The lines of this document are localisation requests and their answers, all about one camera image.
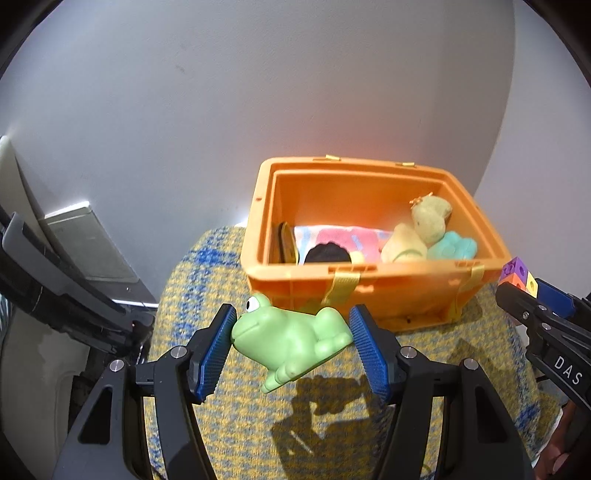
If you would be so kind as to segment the beige plush animal toy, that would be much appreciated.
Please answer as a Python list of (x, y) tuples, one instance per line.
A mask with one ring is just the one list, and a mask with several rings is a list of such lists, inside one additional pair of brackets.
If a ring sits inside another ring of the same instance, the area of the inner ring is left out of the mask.
[(414, 229), (428, 246), (437, 243), (444, 237), (452, 212), (451, 203), (433, 193), (411, 201)]

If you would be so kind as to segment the green frog toy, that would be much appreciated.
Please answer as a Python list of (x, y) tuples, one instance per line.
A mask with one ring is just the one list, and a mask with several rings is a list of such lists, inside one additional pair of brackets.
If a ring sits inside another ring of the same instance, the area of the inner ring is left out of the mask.
[(315, 314), (283, 310), (256, 293), (246, 301), (230, 340), (240, 354), (266, 367), (262, 391), (269, 394), (341, 353), (353, 344), (353, 334), (332, 307)]

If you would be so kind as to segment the orange plastic storage basket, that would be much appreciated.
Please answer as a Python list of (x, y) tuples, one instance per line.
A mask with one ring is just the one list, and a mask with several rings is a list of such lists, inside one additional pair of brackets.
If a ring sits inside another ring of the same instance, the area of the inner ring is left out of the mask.
[[(391, 231), (411, 220), (411, 202), (433, 193), (448, 200), (450, 228), (478, 244), (472, 260), (384, 264), (288, 264), (280, 224)], [(450, 172), (393, 161), (339, 157), (270, 158), (259, 167), (240, 262), (249, 288), (273, 305), (342, 315), (356, 304), (392, 331), (460, 319), (463, 307), (499, 278), (511, 254), (486, 215)]]

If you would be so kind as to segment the colourful cube block toy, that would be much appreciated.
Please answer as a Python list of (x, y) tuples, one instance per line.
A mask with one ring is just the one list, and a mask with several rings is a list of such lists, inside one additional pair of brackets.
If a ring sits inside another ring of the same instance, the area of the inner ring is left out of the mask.
[(538, 283), (523, 260), (518, 256), (512, 258), (503, 266), (497, 284), (504, 283), (511, 284), (534, 298), (538, 296)]

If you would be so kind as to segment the teal flower plush cushion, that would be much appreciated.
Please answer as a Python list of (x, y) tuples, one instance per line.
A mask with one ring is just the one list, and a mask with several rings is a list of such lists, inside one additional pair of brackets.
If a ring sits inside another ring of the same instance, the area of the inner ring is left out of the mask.
[(429, 260), (472, 260), (478, 253), (478, 244), (473, 238), (462, 237), (448, 231), (427, 252)]

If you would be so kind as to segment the yellow popsicle toy with flower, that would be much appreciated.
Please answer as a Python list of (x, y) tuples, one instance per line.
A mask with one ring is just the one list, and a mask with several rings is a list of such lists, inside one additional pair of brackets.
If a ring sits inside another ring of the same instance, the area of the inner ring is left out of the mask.
[(359, 250), (349, 252), (349, 258), (353, 264), (363, 264), (366, 262), (363, 252)]

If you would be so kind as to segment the black tripod stand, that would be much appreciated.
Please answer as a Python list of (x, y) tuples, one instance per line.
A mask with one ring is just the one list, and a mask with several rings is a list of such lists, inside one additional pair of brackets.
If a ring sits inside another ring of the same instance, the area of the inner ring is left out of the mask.
[(16, 212), (1, 212), (1, 294), (37, 321), (94, 349), (134, 363), (147, 357), (154, 311), (109, 299)]

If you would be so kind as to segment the yellow plush dog green scarf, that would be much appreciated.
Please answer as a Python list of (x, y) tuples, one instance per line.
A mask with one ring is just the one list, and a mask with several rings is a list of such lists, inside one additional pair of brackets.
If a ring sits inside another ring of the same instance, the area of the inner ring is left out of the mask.
[(394, 227), (391, 237), (381, 250), (383, 263), (414, 262), (427, 259), (427, 246), (409, 225), (400, 223)]

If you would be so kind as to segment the yellow blue checkered blanket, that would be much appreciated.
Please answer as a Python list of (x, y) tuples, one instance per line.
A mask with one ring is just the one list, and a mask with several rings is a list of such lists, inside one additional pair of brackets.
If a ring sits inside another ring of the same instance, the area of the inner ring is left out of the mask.
[[(239, 262), (243, 230), (204, 233), (171, 273), (160, 297), (149, 356), (185, 344), (219, 306), (237, 310), (249, 297)], [(459, 322), (405, 332), (400, 343), (429, 359), (479, 362), (503, 400), (526, 451), (537, 458), (560, 418), (558, 401), (541, 391), (513, 322), (492, 287), (464, 307)], [(266, 369), (231, 352), (215, 391), (195, 408), (220, 479), (369, 479), (385, 446), (393, 409), (370, 389), (354, 347), (270, 394)]]

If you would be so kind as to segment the black knit blue ball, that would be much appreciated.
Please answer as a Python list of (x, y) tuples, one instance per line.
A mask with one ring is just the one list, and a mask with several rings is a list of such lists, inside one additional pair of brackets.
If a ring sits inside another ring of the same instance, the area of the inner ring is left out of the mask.
[(312, 247), (304, 258), (304, 263), (351, 263), (349, 252), (334, 242), (321, 243)]

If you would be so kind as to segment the pink patterned book in basket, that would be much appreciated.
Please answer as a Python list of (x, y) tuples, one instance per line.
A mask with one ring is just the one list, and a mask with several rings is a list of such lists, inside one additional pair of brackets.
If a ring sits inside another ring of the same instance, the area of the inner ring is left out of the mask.
[(360, 252), (366, 263), (381, 262), (381, 248), (391, 237), (392, 232), (356, 226), (295, 226), (294, 237), (297, 245), (298, 262), (304, 264), (308, 251), (318, 244), (335, 243), (349, 254)]

